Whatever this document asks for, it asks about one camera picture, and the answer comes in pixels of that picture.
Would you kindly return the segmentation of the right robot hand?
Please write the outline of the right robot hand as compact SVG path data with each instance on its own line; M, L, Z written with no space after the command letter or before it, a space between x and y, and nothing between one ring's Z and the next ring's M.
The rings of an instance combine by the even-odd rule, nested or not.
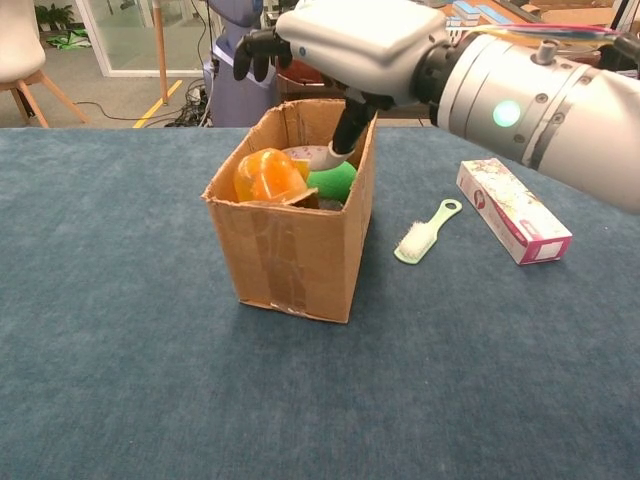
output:
M265 79L270 62L299 61L344 91L345 106L323 159L329 170L354 152L380 110L424 103L418 75L428 52L445 45L446 17L412 1L302 1L268 29L244 35L233 76Z

